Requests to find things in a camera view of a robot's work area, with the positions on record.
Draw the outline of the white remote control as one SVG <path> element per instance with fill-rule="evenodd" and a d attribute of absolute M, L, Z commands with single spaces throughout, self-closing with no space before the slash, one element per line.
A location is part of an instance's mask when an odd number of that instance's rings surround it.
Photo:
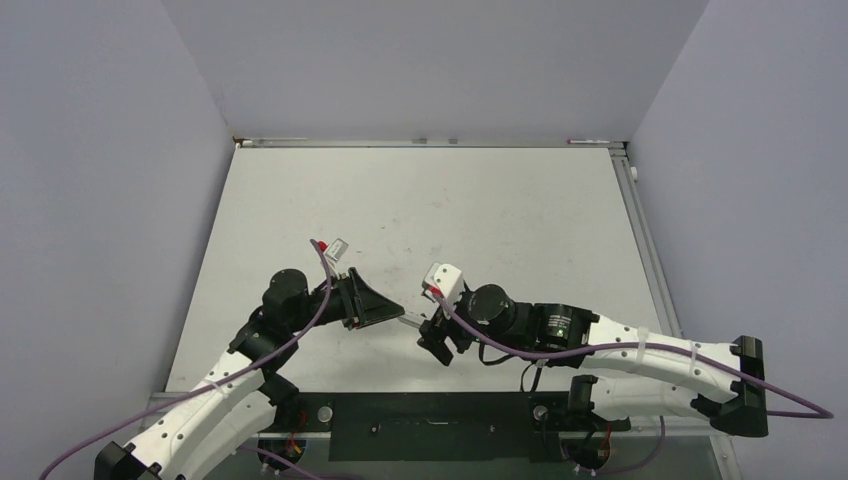
<path fill-rule="evenodd" d="M 403 325 L 406 325 L 406 326 L 409 326 L 411 328 L 418 330 L 427 321 L 427 318 L 402 315 L 402 316 L 397 318 L 397 321 L 400 322 Z"/>

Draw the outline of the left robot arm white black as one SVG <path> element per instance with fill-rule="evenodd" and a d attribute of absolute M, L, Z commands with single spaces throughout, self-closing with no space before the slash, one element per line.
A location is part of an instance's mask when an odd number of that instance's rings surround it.
<path fill-rule="evenodd" d="M 152 426 L 97 455 L 97 479 L 200 479 L 253 434 L 289 428 L 298 388 L 279 374 L 296 335 L 339 321 L 358 328 L 403 316 L 403 306 L 370 288 L 355 268 L 309 289 L 304 273 L 274 274 L 227 350 L 192 390 Z"/>

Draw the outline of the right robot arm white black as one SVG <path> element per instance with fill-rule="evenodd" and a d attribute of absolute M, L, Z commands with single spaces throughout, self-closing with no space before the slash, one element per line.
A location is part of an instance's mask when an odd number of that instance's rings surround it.
<path fill-rule="evenodd" d="M 456 284 L 448 292 L 439 283 L 422 287 L 437 310 L 418 343 L 443 365 L 479 343 L 536 367 L 585 370 L 573 378 L 564 403 L 579 428 L 669 415 L 732 436 L 769 433 L 763 344 L 756 337 L 684 340 L 571 305 L 517 302 L 495 284 L 476 290 Z"/>

